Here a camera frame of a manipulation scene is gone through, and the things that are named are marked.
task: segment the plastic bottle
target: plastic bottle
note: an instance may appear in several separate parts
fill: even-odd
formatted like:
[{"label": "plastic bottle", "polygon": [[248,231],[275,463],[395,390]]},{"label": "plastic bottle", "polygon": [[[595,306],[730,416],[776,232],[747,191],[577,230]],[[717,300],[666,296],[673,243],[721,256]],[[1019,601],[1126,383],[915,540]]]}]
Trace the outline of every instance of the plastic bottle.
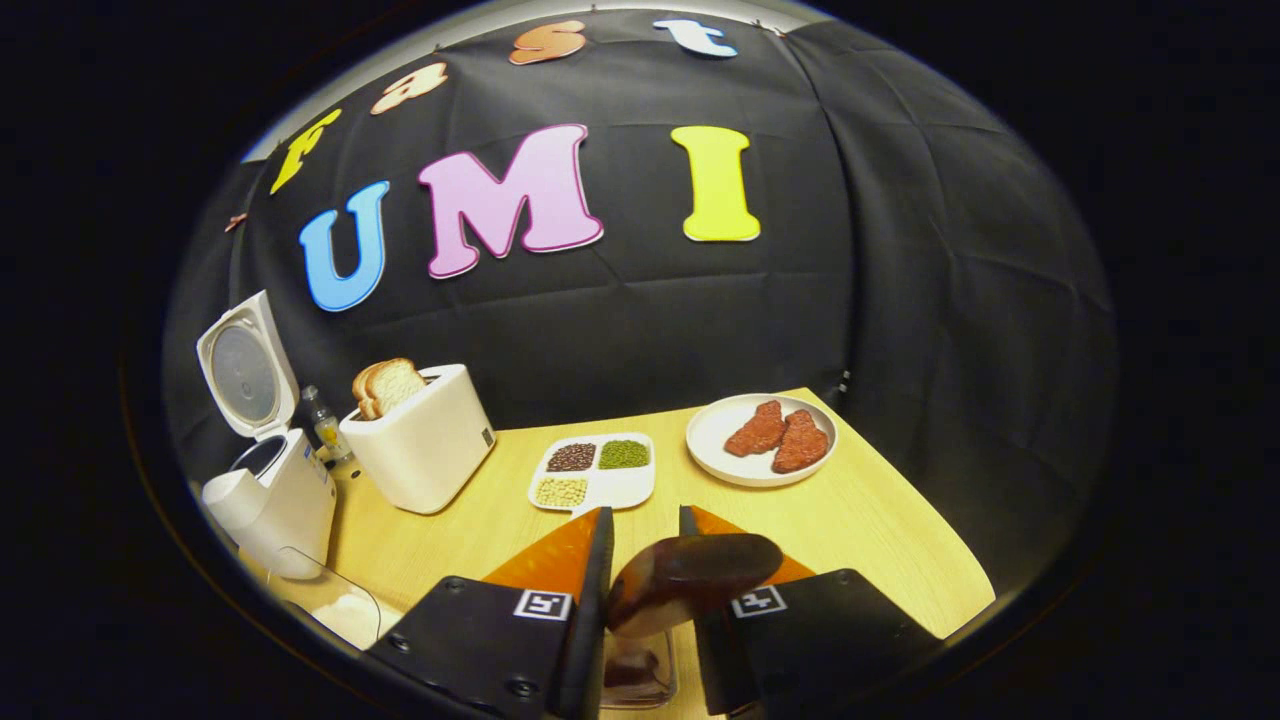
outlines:
[{"label": "plastic bottle", "polygon": [[347,438],[342,437],[342,432],[338,430],[338,418],[320,400],[320,391],[316,389],[316,386],[302,388],[302,400],[308,405],[307,414],[311,418],[312,425],[315,425],[316,436],[329,448],[329,459],[339,462],[349,460],[351,446],[347,445]]}]

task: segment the white rice cooker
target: white rice cooker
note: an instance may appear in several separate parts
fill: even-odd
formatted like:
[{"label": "white rice cooker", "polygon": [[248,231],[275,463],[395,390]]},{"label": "white rice cooker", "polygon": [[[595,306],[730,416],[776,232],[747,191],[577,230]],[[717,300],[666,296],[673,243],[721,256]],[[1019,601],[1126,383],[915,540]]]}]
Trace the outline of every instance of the white rice cooker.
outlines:
[{"label": "white rice cooker", "polygon": [[[200,336],[196,354],[227,424],[257,441],[205,483],[201,500],[264,568],[285,578],[314,578],[329,556],[338,491],[302,429],[289,428],[298,382],[266,291],[224,313]],[[280,552],[284,547],[319,565]]]}]

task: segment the letter m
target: letter m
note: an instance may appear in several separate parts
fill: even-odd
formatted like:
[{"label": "letter m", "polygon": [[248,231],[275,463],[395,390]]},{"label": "letter m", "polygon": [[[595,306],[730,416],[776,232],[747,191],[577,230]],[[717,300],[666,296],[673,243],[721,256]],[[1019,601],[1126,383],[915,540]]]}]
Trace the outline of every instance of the letter m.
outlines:
[{"label": "letter m", "polygon": [[431,277],[462,274],[480,260],[480,252],[466,241],[463,222],[493,256],[506,258],[526,202],[525,250],[554,252],[599,240],[604,224],[586,210],[577,169],[577,146],[585,138],[586,127],[580,124],[530,133],[500,182],[470,152],[422,168],[417,181],[431,188],[435,222],[435,258],[428,265]]}]

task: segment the wooden table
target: wooden table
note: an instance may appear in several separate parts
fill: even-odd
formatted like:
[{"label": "wooden table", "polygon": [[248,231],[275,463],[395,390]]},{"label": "wooden table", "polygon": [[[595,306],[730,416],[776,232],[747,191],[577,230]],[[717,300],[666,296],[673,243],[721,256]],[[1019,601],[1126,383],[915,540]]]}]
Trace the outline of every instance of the wooden table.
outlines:
[{"label": "wooden table", "polygon": [[[827,409],[808,389],[783,392]],[[941,515],[847,423],[835,456],[814,475],[781,488],[721,482],[696,465],[685,428],[699,407],[567,425],[499,430],[497,443],[453,502],[436,515],[392,506],[358,461],[332,470],[338,484],[329,568],[401,611],[440,578],[483,578],[568,520],[530,505],[526,491],[547,447],[568,437],[616,432],[653,438],[657,482],[644,503],[616,510],[613,571],[636,552],[680,534],[681,505],[698,505],[776,542],[815,573],[852,568],[942,638],[995,600],[982,566]],[[675,630],[678,687],[646,717],[707,717],[692,623]],[[603,716],[634,717],[628,712]]]}]

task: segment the white plate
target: white plate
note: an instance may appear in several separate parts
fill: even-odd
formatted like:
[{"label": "white plate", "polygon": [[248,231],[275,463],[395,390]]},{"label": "white plate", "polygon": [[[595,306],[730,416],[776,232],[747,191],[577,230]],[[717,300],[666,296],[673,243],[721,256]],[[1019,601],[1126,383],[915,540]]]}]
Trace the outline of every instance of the white plate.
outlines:
[{"label": "white plate", "polygon": [[[649,464],[644,468],[602,470],[600,451],[604,448],[604,443],[611,439],[634,439],[649,448]],[[554,455],[557,450],[564,447],[566,445],[577,445],[582,442],[589,442],[595,446],[595,456],[591,457],[590,468],[586,470],[564,470],[562,473],[550,473],[547,470],[547,462],[550,461],[552,455]],[[653,451],[653,439],[644,433],[612,433],[607,436],[582,436],[556,441],[547,448],[547,452],[543,454],[543,459],[538,461],[538,468],[534,469],[534,478],[529,483],[529,502],[534,503],[536,507],[541,507],[543,510],[568,511],[572,514],[572,518],[577,518],[588,510],[594,510],[596,507],[613,507],[614,510],[634,507],[645,500],[649,500],[649,496],[653,495],[655,462],[657,457]],[[581,505],[572,507],[541,505],[535,500],[535,493],[538,491],[538,482],[543,478],[586,478],[586,496],[584,497]]]},{"label": "white plate", "polygon": [[[756,407],[771,400],[777,400],[782,405],[783,418],[796,410],[808,410],[813,415],[813,424],[827,433],[827,454],[808,468],[780,474],[774,473],[772,468],[777,450],[746,457],[737,457],[726,451],[724,441],[755,415]],[[803,400],[763,392],[717,400],[694,415],[694,419],[689,421],[689,428],[685,429],[689,452],[704,470],[722,480],[758,488],[787,486],[817,473],[836,451],[838,439],[836,421],[826,410]]]}]

